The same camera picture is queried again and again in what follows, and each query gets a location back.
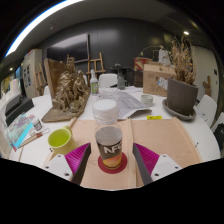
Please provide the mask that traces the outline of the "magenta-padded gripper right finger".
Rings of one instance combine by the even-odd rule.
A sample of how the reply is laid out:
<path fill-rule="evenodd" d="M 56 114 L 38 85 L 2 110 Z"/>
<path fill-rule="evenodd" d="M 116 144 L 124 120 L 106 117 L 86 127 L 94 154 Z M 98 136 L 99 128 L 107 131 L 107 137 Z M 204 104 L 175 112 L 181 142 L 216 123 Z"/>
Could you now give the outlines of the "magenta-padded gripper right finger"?
<path fill-rule="evenodd" d="M 137 143 L 133 144 L 132 153 L 135 156 L 144 185 L 182 169 L 167 154 L 158 155 L 154 151 Z"/>

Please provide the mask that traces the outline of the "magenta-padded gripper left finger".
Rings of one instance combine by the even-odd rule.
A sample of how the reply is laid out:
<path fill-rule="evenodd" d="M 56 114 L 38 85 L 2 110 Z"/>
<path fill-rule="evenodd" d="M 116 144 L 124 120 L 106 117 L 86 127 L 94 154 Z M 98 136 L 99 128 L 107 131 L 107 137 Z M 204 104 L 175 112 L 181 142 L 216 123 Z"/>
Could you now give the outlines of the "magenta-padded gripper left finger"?
<path fill-rule="evenodd" d="M 76 185 L 80 185 L 90 154 L 91 144 L 86 143 L 66 155 L 57 154 L 43 169 Z"/>

